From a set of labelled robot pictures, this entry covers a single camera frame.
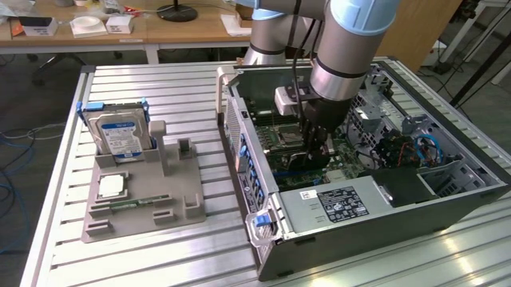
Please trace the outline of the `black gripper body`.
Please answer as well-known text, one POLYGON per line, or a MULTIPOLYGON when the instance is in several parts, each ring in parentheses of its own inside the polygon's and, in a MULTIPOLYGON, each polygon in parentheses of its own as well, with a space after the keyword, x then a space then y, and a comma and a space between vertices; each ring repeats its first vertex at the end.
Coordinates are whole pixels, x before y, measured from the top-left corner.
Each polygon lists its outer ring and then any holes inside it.
POLYGON ((333 101, 324 98, 311 99, 307 101, 304 108, 304 116, 313 127, 333 132, 344 123, 352 99, 333 101))

